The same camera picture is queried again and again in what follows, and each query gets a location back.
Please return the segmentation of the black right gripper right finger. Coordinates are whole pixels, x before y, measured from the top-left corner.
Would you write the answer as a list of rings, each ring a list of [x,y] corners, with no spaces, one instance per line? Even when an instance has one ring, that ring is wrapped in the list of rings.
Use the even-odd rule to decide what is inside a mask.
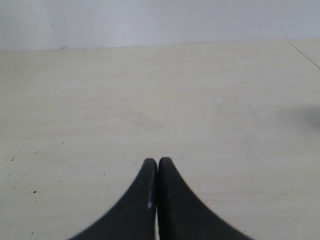
[[[158,165],[157,215],[161,240],[245,240],[247,236],[212,212],[189,188],[173,161]]]

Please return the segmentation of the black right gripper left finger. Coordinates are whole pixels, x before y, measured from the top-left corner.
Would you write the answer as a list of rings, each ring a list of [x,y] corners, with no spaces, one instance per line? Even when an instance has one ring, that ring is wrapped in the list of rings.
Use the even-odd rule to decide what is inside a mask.
[[[154,240],[156,238],[157,163],[147,158],[134,181],[100,219],[73,240]]]

